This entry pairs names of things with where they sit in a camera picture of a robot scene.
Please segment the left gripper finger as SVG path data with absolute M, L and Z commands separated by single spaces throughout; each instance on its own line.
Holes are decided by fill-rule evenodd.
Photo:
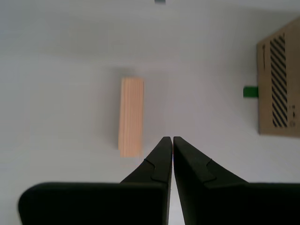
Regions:
M 187 225 L 297 225 L 300 186 L 250 183 L 197 148 L 173 139 L 174 175 Z
M 19 198 L 24 225 L 166 225 L 173 144 L 163 137 L 120 183 L 46 182 Z

